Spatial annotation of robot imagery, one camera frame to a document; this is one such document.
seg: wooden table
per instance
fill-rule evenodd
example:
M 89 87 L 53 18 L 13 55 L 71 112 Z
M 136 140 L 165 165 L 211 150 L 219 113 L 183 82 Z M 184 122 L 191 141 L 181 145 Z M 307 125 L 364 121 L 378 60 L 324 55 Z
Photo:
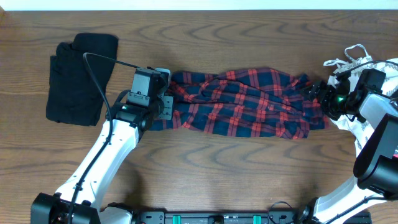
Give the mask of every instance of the wooden table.
M 273 67 L 327 78 L 329 59 L 363 44 L 375 59 L 398 56 L 396 11 L 6 12 L 0 21 L 0 223 L 28 223 L 39 192 L 52 194 L 101 129 L 45 118 L 49 57 L 79 32 L 120 38 L 118 59 L 140 66 L 219 73 Z M 107 96 L 131 87 L 116 65 Z M 336 127 L 308 139 L 229 138 L 149 131 L 123 162 L 104 205 L 186 210 L 266 210 L 330 193 L 353 174 L 354 137 Z M 396 223 L 398 203 L 370 209 Z

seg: plaid shirt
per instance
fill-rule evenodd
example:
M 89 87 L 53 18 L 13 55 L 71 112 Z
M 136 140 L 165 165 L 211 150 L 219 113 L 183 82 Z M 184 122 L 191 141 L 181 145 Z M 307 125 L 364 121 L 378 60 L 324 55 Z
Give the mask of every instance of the plaid shirt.
M 316 100 L 299 93 L 308 84 L 306 75 L 297 79 L 271 68 L 174 73 L 169 86 L 173 119 L 157 120 L 151 130 L 182 126 L 225 136 L 306 138 L 310 130 L 328 127 Z

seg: folded black cloth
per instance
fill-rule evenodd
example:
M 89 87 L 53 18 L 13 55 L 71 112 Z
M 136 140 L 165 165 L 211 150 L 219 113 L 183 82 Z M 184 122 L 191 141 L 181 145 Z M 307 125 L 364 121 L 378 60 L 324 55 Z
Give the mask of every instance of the folded black cloth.
M 77 34 L 72 44 L 60 43 L 57 56 L 50 57 L 50 90 L 46 117 L 58 123 L 95 126 L 100 119 L 103 99 L 86 71 L 83 54 L 90 52 L 116 59 L 118 38 L 109 34 Z M 114 62 L 87 56 L 103 91 Z

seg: white wall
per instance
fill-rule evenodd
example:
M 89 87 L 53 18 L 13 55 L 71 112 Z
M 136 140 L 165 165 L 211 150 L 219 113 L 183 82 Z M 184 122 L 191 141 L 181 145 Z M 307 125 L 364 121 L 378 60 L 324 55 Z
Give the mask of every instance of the white wall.
M 6 11 L 398 9 L 398 0 L 0 0 Z

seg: white cloth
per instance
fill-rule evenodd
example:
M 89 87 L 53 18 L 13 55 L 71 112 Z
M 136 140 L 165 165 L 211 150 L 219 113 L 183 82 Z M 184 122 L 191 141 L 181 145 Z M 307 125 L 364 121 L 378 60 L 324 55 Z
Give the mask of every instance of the white cloth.
M 361 47 L 364 50 L 365 57 L 357 59 L 353 59 L 352 57 L 350 57 L 347 53 L 347 50 L 353 49 L 355 47 Z M 323 66 L 336 65 L 337 69 L 333 72 L 334 74 L 336 74 L 343 71 L 347 71 L 362 63 L 372 61 L 372 57 L 367 53 L 365 47 L 361 44 L 356 44 L 354 46 L 347 47 L 344 50 L 344 53 L 351 60 L 350 62 L 345 62 L 337 58 L 334 60 L 326 61 L 323 64 Z M 398 63 L 398 58 L 390 59 L 389 61 Z M 359 76 L 361 75 L 362 70 L 367 68 L 375 68 L 377 70 L 386 73 L 386 79 L 384 80 L 383 86 L 381 87 L 381 90 L 384 95 L 391 96 L 396 90 L 398 90 L 398 66 L 389 63 L 375 63 L 375 64 L 364 65 L 351 72 L 351 76 L 348 78 L 349 81 L 351 82 L 350 91 L 353 91 L 355 89 L 356 83 L 359 80 Z M 336 86 L 337 83 L 338 81 L 336 80 L 335 76 L 329 77 L 328 84 Z M 368 122 L 360 123 L 357 119 L 351 122 L 349 121 L 347 116 L 340 116 L 340 118 L 337 121 L 332 120 L 331 122 L 335 123 L 339 129 L 351 131 L 355 135 L 356 140 L 354 145 L 356 149 L 356 156 L 359 155 L 363 146 L 366 144 L 366 142 L 374 132 L 374 129 L 372 128 L 371 125 L 369 125 Z

